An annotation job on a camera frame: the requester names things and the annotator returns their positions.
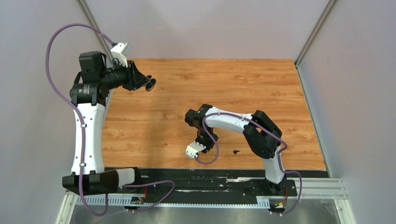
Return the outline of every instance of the white wall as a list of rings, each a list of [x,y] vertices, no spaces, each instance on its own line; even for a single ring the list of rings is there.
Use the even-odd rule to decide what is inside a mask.
[[[86,20],[76,1],[15,0],[0,6],[0,223],[54,223],[74,155],[74,115],[51,89],[44,61],[62,25]],[[54,82],[69,93],[82,52],[101,50],[85,28],[65,30],[50,57]]]
[[[334,177],[359,224],[395,223],[396,1],[340,0],[301,65]]]
[[[133,58],[294,58],[328,0],[87,0]]]

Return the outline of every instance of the gray wall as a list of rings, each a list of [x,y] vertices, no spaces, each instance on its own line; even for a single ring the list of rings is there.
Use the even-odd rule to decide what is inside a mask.
[[[75,1],[2,1],[0,7],[0,223],[54,223],[74,155],[73,111],[45,76],[45,50],[61,26],[84,22]],[[68,94],[78,55],[101,50],[93,33],[70,28],[55,40],[50,70]]]
[[[87,0],[134,58],[294,58],[328,0]]]
[[[301,65],[325,159],[359,224],[394,223],[396,1],[340,0]]]

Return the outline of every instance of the wooden floor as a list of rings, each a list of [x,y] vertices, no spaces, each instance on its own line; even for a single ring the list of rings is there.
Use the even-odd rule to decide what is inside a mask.
[[[197,130],[184,122],[189,109],[211,104],[222,110],[262,110],[282,130],[289,148],[286,169],[325,169],[292,60],[137,59],[137,68],[157,79],[146,92],[118,88],[102,133],[106,166],[161,168],[263,168],[243,135],[215,129],[220,156],[201,165],[184,153]],[[210,161],[215,148],[200,155]]]

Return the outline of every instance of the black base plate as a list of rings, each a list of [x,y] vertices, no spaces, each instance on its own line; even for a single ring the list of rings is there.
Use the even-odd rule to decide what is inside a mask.
[[[264,170],[218,170],[218,169],[161,169],[140,168],[143,183],[172,180],[176,187],[163,203],[192,204],[257,204],[256,196],[297,196],[293,180],[286,180],[285,188],[274,191],[264,179],[251,179],[244,182],[228,182],[238,177],[265,176]],[[310,174],[310,177],[328,177],[326,172]],[[171,184],[158,184],[148,187],[147,203],[155,203],[169,190]],[[117,193],[130,193],[128,189]],[[143,193],[143,188],[134,193]]]

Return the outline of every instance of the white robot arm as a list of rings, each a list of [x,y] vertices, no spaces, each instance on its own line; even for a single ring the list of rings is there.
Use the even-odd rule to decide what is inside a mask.
[[[198,129],[197,138],[187,146],[185,152],[186,156],[191,159],[197,159],[199,152],[207,153],[214,146],[213,140],[203,128],[204,118],[206,128],[215,140],[218,139],[217,135],[213,133],[213,128],[215,127],[243,134],[252,151],[262,158],[266,179],[275,184],[282,182],[284,173],[280,169],[277,159],[280,142],[263,131],[259,132],[256,126],[250,122],[250,120],[254,120],[280,138],[282,135],[281,130],[264,112],[256,111],[254,114],[240,114],[223,111],[212,105],[205,104],[197,111],[190,109],[185,115],[185,122]]]
[[[151,76],[138,71],[133,61],[126,59],[127,43],[115,43],[111,50],[114,66],[106,68],[106,57],[99,51],[80,55],[81,72],[70,90],[71,102],[81,112],[84,126],[81,126],[76,112],[76,150],[71,175],[62,178],[66,189],[78,194],[78,175],[83,172],[84,195],[115,193],[125,184],[136,183],[140,175],[137,168],[122,168],[105,171],[102,160],[101,133],[105,119],[106,97],[111,89],[122,86],[127,90],[138,90],[145,86],[150,91],[156,84]],[[85,146],[84,163],[81,163],[81,146]]]

